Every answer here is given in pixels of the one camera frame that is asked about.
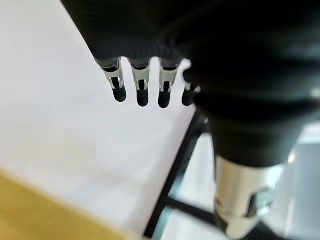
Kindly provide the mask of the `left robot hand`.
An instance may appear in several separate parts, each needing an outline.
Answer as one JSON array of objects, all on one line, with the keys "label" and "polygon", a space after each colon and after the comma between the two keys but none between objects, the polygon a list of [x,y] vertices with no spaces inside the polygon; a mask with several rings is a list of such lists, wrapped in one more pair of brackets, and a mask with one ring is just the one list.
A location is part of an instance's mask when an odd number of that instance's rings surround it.
[{"label": "left robot hand", "polygon": [[304,127],[320,116],[317,0],[65,0],[95,61],[124,99],[116,59],[183,73],[208,118],[215,152],[216,224],[247,237],[270,210]]}]

